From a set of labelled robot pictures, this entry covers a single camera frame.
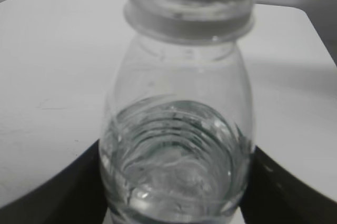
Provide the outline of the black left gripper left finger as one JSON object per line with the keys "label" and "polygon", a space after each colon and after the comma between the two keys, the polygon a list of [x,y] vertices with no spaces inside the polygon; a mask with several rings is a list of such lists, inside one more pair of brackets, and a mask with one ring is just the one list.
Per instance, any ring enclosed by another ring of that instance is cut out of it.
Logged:
{"label": "black left gripper left finger", "polygon": [[103,223],[98,142],[55,177],[1,207],[1,223]]}

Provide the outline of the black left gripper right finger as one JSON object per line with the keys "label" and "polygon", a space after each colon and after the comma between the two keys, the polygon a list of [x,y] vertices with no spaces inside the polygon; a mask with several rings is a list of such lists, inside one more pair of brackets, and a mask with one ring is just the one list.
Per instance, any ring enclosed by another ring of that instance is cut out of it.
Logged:
{"label": "black left gripper right finger", "polygon": [[336,202],[317,192],[256,147],[241,200],[245,223],[336,223]]}

